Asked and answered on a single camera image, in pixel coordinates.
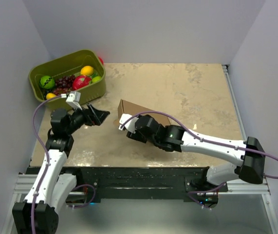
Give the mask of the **brown cardboard box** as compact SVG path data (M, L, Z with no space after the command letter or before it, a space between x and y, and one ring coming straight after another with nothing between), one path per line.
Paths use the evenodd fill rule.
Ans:
M119 119L122 116L122 114L130 114L134 115L140 112L146 112L150 111L150 109L134 104L132 102L120 99L118 108L117 108L117 116L118 118L113 122L114 127L119 127ZM158 123L162 124L163 126L170 125L169 118L161 115L161 114L153 114L149 113L150 116L152 116Z

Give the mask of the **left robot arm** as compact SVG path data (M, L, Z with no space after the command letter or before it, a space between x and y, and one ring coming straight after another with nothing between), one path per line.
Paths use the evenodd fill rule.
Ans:
M57 231L59 212L68 194L81 190L84 185L82 177L61 173L74 144L72 134L83 125L100 126L109 114L91 104L75 109L72 114L63 108L52 111L42 166L27 196L12 208L19 234L54 234Z

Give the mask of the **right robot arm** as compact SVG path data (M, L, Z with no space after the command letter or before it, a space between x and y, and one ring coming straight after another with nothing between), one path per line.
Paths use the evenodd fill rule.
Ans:
M265 156L258 139L229 140L199 134L181 125L163 126L150 115L133 117L123 114L119 129L127 130L127 137L142 143L150 142L166 152L192 152L226 163L210 166L200 179L200 187L207 192L217 185L241 179L251 184L261 184L264 176Z

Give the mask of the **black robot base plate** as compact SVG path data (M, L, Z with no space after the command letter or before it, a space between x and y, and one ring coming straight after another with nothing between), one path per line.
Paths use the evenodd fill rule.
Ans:
M87 199L176 199L190 202L187 193L209 191L207 167L63 167L77 184L89 184Z

